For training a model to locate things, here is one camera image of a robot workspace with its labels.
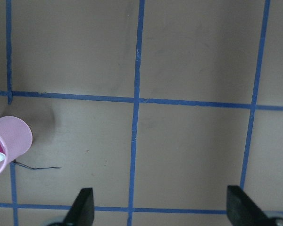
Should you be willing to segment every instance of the cup rim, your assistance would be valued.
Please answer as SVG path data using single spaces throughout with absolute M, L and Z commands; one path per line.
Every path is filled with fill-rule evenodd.
M 6 165 L 8 164 L 7 161 L 8 161 L 9 153 L 8 153 L 7 145 L 1 135 L 0 135 L 0 143 L 3 145 L 5 155 L 6 155 L 6 158 L 4 159 L 4 162 L 2 166 L 0 167 L 0 173 L 1 173 L 6 168 Z

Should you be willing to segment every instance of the tan floor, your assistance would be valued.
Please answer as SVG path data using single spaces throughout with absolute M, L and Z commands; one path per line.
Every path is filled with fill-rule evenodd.
M 3 91 L 5 7 L 0 0 Z M 62 167 L 15 166 L 15 215 L 8 166 L 0 174 L 0 205 L 9 204 L 0 207 L 0 225 L 61 220 L 79 190 L 91 186 L 94 226 L 126 226 L 130 198 L 132 226 L 229 226 L 226 186 L 241 180 L 264 7 L 264 0 L 145 1 L 133 196 L 139 1 L 12 0 L 14 91 L 129 98 L 17 93 L 7 105 L 0 96 L 0 117 L 19 117 L 33 132 L 31 149 L 17 161 Z M 265 107 L 283 106 L 283 0 L 271 0 L 257 104 L 245 191 L 263 210 L 283 211 L 283 108 Z M 51 205 L 62 208 L 46 209 Z

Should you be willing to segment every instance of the thin black cable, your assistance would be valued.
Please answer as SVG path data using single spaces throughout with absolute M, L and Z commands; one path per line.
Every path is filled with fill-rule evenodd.
M 61 166 L 33 168 L 33 167 L 27 166 L 27 165 L 25 165 L 23 163 L 17 162 L 16 160 L 13 160 L 13 163 L 18 165 L 18 166 L 22 166 L 22 167 L 24 167 L 26 169 L 29 169 L 29 170 L 42 170 L 42 169 L 45 170 L 45 169 L 60 169 L 60 168 L 62 168 Z

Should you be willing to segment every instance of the pink plastic cup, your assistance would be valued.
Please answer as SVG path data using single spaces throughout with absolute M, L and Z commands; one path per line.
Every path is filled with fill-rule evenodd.
M 0 162 L 0 173 L 7 164 L 27 152 L 32 142 L 32 132 L 23 120 L 13 116 L 0 118 L 0 144 L 6 156 Z

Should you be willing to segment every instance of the grid line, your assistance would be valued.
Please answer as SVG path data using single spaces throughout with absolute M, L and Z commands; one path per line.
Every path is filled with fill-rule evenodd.
M 134 103 L 134 97 L 112 97 L 112 96 L 80 95 L 80 94 L 66 94 L 66 93 L 39 93 L 39 92 L 27 92 L 27 91 L 12 91 L 12 93 L 13 93 L 13 97 L 35 97 L 35 98 L 52 98 L 52 99 L 66 99 L 66 100 Z M 7 97 L 8 92 L 0 90 L 0 96 Z M 253 107 L 252 104 L 195 101 L 195 100 L 154 99 L 154 98 L 139 98 L 139 103 L 159 104 L 159 105 L 238 108 L 238 109 L 251 109 Z M 256 110 L 262 110 L 262 111 L 283 111 L 283 106 L 275 106 L 275 105 L 256 105 L 255 108 Z
M 259 83 L 260 83 L 261 66 L 262 66 L 262 60 L 263 60 L 269 6 L 270 6 L 270 0 L 266 0 L 265 5 L 264 5 L 264 11 L 263 11 L 256 74 L 255 74 L 255 81 L 254 81 L 254 87 L 253 87 L 253 95 L 251 99 L 250 118 L 249 118 L 249 125 L 248 125 L 248 130 L 247 130 L 247 135 L 246 135 L 246 142 L 245 142 L 245 149 L 244 149 L 244 156 L 243 156 L 243 163 L 242 163 L 242 170 L 241 170 L 241 178 L 240 178 L 241 189 L 244 189 L 247 165 L 249 161 L 250 142 L 251 142 L 251 135 L 253 132 L 254 119 L 255 119 L 255 111 L 256 111 L 256 104 L 257 104 L 257 97 L 258 97 L 258 90 L 259 90 Z
M 9 168 L 10 168 L 11 198 L 13 202 L 12 207 L 13 207 L 14 226 L 18 226 L 19 221 L 18 221 L 18 207 L 17 207 L 17 186 L 16 186 L 15 164 L 11 162 L 9 164 Z
M 136 35 L 136 56 L 135 56 L 135 76 L 134 76 L 134 104 L 132 118 L 132 138 L 131 138 L 131 157 L 130 157 L 130 179 L 129 179 L 129 198 L 128 198 L 128 220 L 127 226 L 132 225 L 132 214 L 134 211 L 134 179 L 135 179 L 135 161 L 136 161 L 136 139 L 138 111 L 140 103 L 140 67 L 142 56 L 142 29 L 144 16 L 145 0 L 140 0 L 138 8 L 138 23 Z
M 13 101 L 12 94 L 12 46 L 11 46 L 11 0 L 6 0 L 6 62 L 7 62 L 7 97 L 8 104 Z
M 42 209 L 42 210 L 69 210 L 71 206 L 18 204 L 18 209 Z M 0 208 L 13 208 L 11 203 L 0 203 Z M 95 211 L 128 212 L 125 207 L 95 206 Z M 201 209 L 160 209 L 160 208 L 134 208 L 133 212 L 139 213 L 183 213 L 183 214 L 220 214 L 225 215 L 226 210 L 201 210 Z M 283 215 L 283 211 L 264 211 L 265 213 Z

